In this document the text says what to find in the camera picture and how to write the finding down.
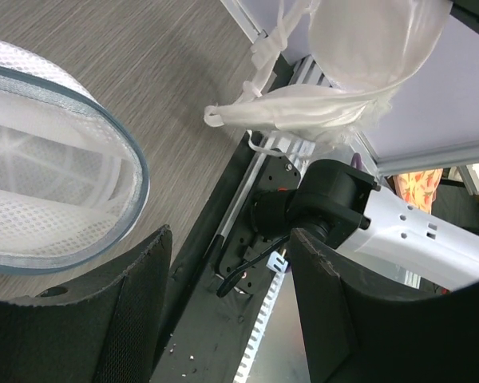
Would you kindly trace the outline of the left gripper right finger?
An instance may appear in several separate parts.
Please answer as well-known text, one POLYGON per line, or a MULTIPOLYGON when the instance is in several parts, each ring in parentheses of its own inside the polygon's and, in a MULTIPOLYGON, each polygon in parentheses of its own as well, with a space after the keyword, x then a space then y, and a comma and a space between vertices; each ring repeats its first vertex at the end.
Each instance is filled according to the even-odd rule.
POLYGON ((429 294, 301 230, 289 255, 313 382, 479 382, 479 282, 429 294))

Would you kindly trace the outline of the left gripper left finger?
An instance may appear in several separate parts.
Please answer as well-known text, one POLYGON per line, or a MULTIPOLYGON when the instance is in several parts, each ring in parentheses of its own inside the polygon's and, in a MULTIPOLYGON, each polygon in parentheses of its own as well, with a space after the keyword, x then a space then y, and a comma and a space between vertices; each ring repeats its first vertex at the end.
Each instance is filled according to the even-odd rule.
POLYGON ((147 382, 172 254, 163 226, 36 296, 0 300, 0 382, 147 382))

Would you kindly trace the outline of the white mesh laundry bag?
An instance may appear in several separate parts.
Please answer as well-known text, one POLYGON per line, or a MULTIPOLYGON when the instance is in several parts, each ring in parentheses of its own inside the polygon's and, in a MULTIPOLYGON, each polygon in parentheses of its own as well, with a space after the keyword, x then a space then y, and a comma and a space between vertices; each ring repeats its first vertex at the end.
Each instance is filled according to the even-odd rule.
POLYGON ((135 227, 147 161, 74 77, 0 41, 0 274, 79 267, 135 227))

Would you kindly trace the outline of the white bra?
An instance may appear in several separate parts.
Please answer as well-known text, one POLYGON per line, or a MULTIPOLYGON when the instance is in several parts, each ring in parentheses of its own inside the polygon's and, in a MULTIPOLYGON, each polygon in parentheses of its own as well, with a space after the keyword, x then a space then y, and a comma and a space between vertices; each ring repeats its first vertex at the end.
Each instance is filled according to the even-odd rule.
POLYGON ((209 105, 211 127, 277 132, 337 145, 378 123, 432 53, 449 1, 297 1, 280 7, 275 28, 251 47, 255 75, 229 105, 209 105), (328 86, 294 84, 264 91, 288 38, 308 15, 311 56, 328 86))

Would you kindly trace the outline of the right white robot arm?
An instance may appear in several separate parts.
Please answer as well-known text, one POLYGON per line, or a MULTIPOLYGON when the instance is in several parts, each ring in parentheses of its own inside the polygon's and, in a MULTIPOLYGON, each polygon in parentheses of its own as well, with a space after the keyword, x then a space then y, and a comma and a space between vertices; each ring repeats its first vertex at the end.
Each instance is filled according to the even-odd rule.
POLYGON ((255 198, 254 230, 267 239, 295 228, 328 247, 386 260, 448 290, 479 281, 479 236, 411 206, 373 176, 318 160, 298 188, 255 198))

